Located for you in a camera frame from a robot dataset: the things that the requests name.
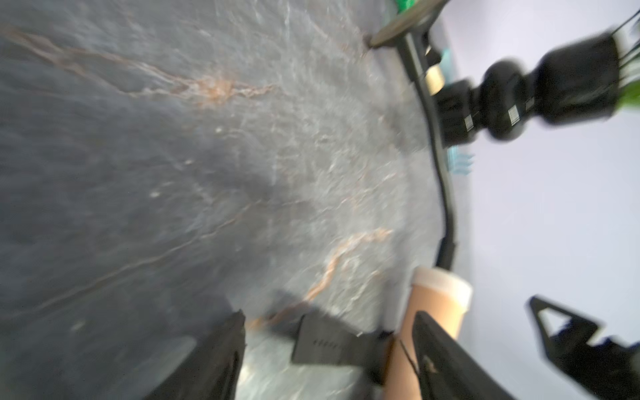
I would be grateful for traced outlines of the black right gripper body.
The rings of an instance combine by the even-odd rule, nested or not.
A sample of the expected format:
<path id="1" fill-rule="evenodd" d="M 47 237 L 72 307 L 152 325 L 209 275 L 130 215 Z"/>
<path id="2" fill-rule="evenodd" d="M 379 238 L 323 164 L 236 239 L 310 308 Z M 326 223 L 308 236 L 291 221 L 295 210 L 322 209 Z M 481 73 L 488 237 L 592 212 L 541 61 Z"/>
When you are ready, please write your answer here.
<path id="1" fill-rule="evenodd" d="M 607 338 L 585 344 L 566 375 L 597 399 L 639 399 L 639 343 L 624 347 Z"/>

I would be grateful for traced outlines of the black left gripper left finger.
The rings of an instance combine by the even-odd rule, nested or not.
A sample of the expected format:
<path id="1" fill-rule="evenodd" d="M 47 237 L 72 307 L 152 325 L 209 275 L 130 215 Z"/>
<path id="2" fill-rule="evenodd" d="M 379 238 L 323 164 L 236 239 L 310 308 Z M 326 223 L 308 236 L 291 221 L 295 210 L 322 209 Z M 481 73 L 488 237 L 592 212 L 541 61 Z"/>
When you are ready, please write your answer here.
<path id="1" fill-rule="evenodd" d="M 146 398 L 234 399 L 245 348 L 245 316 L 237 311 L 196 346 Z"/>

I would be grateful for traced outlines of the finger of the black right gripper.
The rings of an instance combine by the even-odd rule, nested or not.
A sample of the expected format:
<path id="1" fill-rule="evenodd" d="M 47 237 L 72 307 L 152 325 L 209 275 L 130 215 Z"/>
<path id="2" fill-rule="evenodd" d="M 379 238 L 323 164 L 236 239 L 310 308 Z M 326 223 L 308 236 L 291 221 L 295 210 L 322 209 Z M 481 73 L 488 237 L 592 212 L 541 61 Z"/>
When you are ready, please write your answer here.
<path id="1" fill-rule="evenodd" d="M 590 340 L 600 325 L 571 309 L 533 296 L 529 307 L 538 327 L 544 354 L 559 370 L 601 370 L 607 359 L 599 345 Z"/>

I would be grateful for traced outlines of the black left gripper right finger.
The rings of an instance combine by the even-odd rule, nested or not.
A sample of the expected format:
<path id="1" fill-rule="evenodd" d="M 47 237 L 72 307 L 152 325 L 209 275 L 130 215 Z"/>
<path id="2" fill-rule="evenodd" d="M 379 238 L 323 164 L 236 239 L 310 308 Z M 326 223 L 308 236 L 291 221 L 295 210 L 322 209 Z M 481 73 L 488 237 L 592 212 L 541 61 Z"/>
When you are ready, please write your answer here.
<path id="1" fill-rule="evenodd" d="M 416 375 L 423 399 L 511 399 L 428 313 L 412 329 Z"/>

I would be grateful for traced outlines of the mannequin hand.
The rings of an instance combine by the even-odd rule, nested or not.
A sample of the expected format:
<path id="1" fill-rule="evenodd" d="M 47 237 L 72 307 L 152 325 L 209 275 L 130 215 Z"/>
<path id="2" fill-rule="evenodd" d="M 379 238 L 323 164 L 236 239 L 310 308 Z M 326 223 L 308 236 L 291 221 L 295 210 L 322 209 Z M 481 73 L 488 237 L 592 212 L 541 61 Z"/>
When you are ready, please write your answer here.
<path id="1" fill-rule="evenodd" d="M 384 399 L 450 399 L 439 363 L 458 339 L 472 285 L 439 267 L 417 267 L 384 377 Z"/>

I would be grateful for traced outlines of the black wrist watch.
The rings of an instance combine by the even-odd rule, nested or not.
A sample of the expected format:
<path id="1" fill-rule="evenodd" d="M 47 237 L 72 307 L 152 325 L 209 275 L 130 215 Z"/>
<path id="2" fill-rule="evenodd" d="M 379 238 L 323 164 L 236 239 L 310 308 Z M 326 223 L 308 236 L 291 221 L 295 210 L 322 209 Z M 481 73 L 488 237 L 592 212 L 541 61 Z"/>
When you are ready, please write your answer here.
<path id="1" fill-rule="evenodd" d="M 362 332 L 324 313 L 307 313 L 298 325 L 291 362 L 362 368 L 374 383 L 385 381 L 394 333 Z"/>

